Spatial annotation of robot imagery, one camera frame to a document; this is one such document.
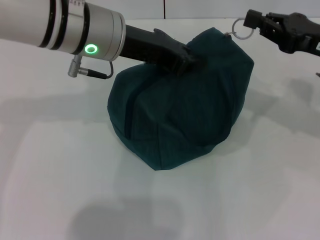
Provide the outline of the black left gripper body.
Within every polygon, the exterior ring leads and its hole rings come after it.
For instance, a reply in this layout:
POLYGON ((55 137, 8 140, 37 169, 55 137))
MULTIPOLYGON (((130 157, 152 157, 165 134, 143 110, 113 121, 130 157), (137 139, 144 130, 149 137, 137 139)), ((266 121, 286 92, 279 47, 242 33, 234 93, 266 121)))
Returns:
POLYGON ((160 29, 153 32, 130 25, 126 26, 121 57, 154 64, 173 72, 175 60, 184 59, 185 44, 173 39, 160 29))

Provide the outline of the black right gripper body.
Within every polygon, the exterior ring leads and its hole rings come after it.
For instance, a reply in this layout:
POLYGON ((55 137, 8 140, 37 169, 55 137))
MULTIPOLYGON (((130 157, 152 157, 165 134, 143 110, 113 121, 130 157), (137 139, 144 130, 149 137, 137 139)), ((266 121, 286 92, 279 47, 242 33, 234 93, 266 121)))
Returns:
POLYGON ((301 13, 292 13, 283 18, 283 33, 279 49, 287 54, 305 52, 320 55, 320 25, 301 13))

